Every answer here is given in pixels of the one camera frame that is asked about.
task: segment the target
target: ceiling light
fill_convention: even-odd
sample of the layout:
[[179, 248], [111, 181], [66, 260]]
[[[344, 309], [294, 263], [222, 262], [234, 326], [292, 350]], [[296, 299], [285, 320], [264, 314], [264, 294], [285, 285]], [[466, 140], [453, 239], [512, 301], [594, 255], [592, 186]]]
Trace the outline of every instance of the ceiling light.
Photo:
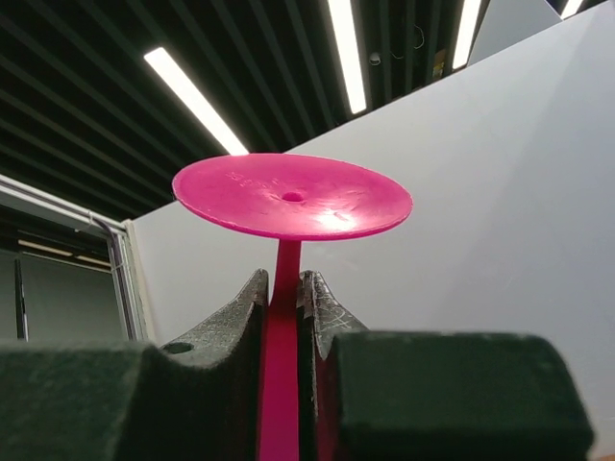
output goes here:
[[98, 268], [98, 267], [92, 267], [92, 266], [85, 266], [83, 264], [76, 264], [74, 262], [71, 261], [65, 261], [62, 259], [56, 259], [52, 256], [43, 256], [43, 255], [39, 255], [37, 253], [29, 253], [29, 252], [23, 252], [23, 254], [28, 255], [28, 256], [32, 256], [32, 257], [38, 257], [40, 259], [45, 259], [47, 261], [54, 261], [54, 262], [58, 262], [60, 264], [68, 264], [69, 266], [75, 266], [75, 267], [81, 267], [84, 269], [89, 269], [91, 271], [96, 271], [96, 272], [103, 272], [105, 274], [110, 274], [111, 271], [109, 269], [103, 269], [103, 268]]
[[479, 20], [480, 0], [464, 0], [459, 21], [459, 33], [453, 57], [453, 69], [458, 69], [468, 63], [474, 31]]
[[111, 267], [111, 264], [107, 261], [101, 261], [100, 259], [94, 259], [93, 257], [77, 256], [77, 259], [80, 259], [81, 261], [85, 262], [91, 262], [92, 264], [99, 264], [101, 266]]
[[58, 250], [57, 248], [46, 247], [45, 245], [38, 245], [38, 243], [29, 242], [27, 240], [18, 240], [19, 245], [22, 247], [32, 248], [34, 250], [40, 250], [42, 252], [53, 253], [60, 256], [73, 256], [70, 252], [64, 250]]
[[157, 48], [144, 58], [229, 154], [232, 156], [248, 155], [248, 150], [231, 128], [164, 48]]
[[564, 7], [564, 11], [561, 13], [561, 18], [566, 19], [567, 17], [577, 14], [582, 3], [583, 0], [568, 0]]
[[350, 111], [358, 113], [367, 108], [367, 103], [365, 102], [363, 76], [358, 59], [357, 34], [350, 2], [351, 0], [329, 0], [329, 12]]

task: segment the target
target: pink plastic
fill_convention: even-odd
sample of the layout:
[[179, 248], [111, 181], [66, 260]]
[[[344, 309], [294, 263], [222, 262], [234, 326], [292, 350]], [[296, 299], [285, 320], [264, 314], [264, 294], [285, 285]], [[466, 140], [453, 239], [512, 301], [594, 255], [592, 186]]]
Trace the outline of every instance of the pink plastic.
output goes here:
[[298, 461], [301, 241], [387, 231], [407, 218], [412, 199], [396, 182], [365, 168], [291, 154], [202, 160], [175, 177], [173, 190], [185, 207], [212, 223], [280, 239], [261, 344], [258, 459]]
[[198, 161], [173, 181], [193, 213], [234, 231], [284, 240], [342, 240], [391, 229], [412, 210], [406, 190], [343, 161], [251, 154]]

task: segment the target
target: ceiling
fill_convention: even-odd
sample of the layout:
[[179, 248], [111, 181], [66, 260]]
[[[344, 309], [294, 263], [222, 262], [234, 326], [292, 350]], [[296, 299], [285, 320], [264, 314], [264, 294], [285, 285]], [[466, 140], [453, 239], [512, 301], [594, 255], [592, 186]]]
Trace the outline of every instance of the ceiling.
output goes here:
[[[180, 168], [225, 152], [143, 59], [159, 46], [251, 152], [350, 121], [323, 1], [2, 2], [0, 174], [120, 220], [170, 202]], [[451, 73], [461, 4], [354, 2], [364, 113], [431, 84], [440, 50]]]

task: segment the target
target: hole in disc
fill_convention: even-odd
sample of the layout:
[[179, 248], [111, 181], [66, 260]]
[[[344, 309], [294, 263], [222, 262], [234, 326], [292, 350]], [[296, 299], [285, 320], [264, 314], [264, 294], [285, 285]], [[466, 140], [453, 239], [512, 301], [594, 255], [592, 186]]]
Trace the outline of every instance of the hole in disc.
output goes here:
[[172, 354], [184, 353], [184, 352], [192, 351], [193, 349], [194, 349], [194, 346], [191, 345], [190, 343], [170, 343], [162, 347], [163, 351], [167, 353], [172, 353]]
[[282, 195], [282, 200], [286, 200], [287, 202], [302, 202], [304, 200], [304, 196], [299, 192], [286, 192]]

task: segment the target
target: pink disc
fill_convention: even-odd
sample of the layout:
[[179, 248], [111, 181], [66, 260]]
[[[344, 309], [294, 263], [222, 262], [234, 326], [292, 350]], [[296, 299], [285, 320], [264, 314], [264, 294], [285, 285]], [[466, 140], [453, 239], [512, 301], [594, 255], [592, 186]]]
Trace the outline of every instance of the pink disc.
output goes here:
[[173, 191], [190, 211], [234, 231], [283, 240], [341, 240], [402, 223], [412, 199], [374, 171], [292, 154], [216, 157], [188, 165]]

